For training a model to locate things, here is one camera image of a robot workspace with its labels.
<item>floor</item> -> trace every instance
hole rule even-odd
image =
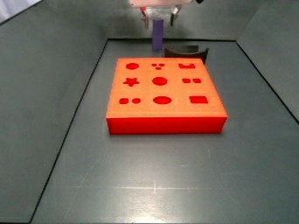
[[[110,40],[32,223],[297,223],[299,126],[235,42],[207,68],[229,111],[221,135],[111,136],[118,58],[161,57],[147,40]]]

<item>shape sorter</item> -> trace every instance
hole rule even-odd
[[[107,106],[111,135],[221,133],[229,115],[201,59],[119,59]]]

